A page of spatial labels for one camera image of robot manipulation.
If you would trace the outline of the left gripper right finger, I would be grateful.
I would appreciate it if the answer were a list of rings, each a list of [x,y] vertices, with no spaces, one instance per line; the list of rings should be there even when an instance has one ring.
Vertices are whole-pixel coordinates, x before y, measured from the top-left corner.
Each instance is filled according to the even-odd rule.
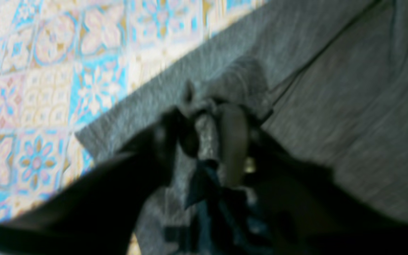
[[[279,255],[408,255],[408,223],[334,183],[332,169],[295,158],[243,107],[222,105],[224,186],[253,190]]]

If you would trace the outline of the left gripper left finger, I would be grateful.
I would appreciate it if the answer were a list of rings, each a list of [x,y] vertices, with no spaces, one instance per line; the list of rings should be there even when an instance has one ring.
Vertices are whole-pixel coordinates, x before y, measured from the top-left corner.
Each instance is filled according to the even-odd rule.
[[[57,195],[0,222],[0,253],[124,255],[144,203],[172,181],[177,142],[197,155],[194,123],[172,108]]]

